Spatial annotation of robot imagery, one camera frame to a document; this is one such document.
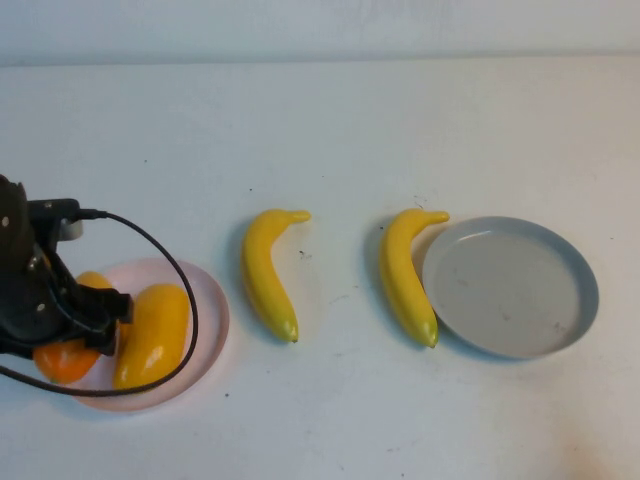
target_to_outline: gray plate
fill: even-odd
[[[422,278],[451,330],[513,358],[572,344],[598,310],[598,285],[580,252],[551,230],[516,218],[476,218],[445,230],[427,251]]]

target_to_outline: toy banana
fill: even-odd
[[[446,212],[412,208],[391,222],[380,244],[380,275],[393,311],[417,342],[434,347],[438,323],[411,260],[411,241],[426,226],[449,220]]]
[[[298,321],[273,267],[271,246],[289,225],[310,218],[304,210],[267,210],[254,219],[244,237],[242,273],[249,299],[267,327],[285,342],[298,341]]]

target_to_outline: black cable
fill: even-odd
[[[72,395],[74,397],[119,397],[123,395],[132,395],[134,393],[143,393],[159,387],[160,385],[168,382],[173,377],[178,375],[184,369],[184,367],[187,366],[189,360],[191,360],[193,352],[196,349],[196,343],[198,341],[198,308],[196,306],[196,297],[193,294],[193,290],[191,289],[191,285],[189,284],[189,280],[187,279],[184,271],[182,270],[180,265],[178,265],[178,262],[171,256],[171,254],[160,244],[160,242],[158,242],[150,234],[145,232],[138,225],[130,222],[126,218],[122,218],[113,213],[104,212],[101,210],[80,210],[78,215],[78,220],[93,220],[98,218],[109,218],[111,220],[115,220],[116,222],[121,223],[138,232],[140,235],[146,238],[154,247],[156,247],[160,251],[160,253],[162,253],[162,255],[164,255],[164,257],[169,261],[171,266],[178,273],[180,280],[182,280],[182,283],[184,284],[187,296],[189,297],[189,303],[191,304],[191,315],[193,319],[191,342],[189,343],[189,348],[187,349],[187,353],[185,354],[184,358],[178,364],[178,366],[173,369],[173,371],[171,371],[164,377],[159,378],[154,382],[147,383],[146,385],[124,388],[121,390],[84,390],[81,388],[62,387],[60,385],[54,385],[52,383],[43,382],[42,380],[37,380],[33,377],[16,372],[15,370],[11,370],[10,368],[4,367],[2,365],[0,365],[0,375],[5,375],[9,378],[17,380],[18,382],[26,383],[27,385],[31,385],[32,387],[46,390],[48,392],[59,393],[61,395]]]

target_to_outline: table surface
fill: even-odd
[[[148,412],[0,378],[2,476],[640,478],[638,125],[633,57],[0,69],[1,173],[139,222],[209,271],[232,315],[213,370]],[[411,343],[376,248],[414,206],[563,235],[599,281],[589,333],[525,362],[446,332]],[[274,248],[296,345],[239,281],[247,222],[270,207],[314,214]],[[106,221],[60,251],[76,273],[155,255]]]

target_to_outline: pink plastic plate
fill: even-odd
[[[187,262],[179,263],[193,288],[198,307],[198,343],[190,362],[172,380],[149,392],[123,397],[77,397],[79,402],[111,412],[133,412],[154,407],[180,395],[213,366],[229,332],[229,306],[222,289],[207,272]],[[104,275],[114,288],[131,294],[134,299],[144,288],[156,283],[174,283],[184,287],[169,262],[160,258],[125,263],[104,272]],[[190,316],[183,355],[191,341],[191,328]],[[100,390],[112,388],[115,358],[102,356],[73,386]]]

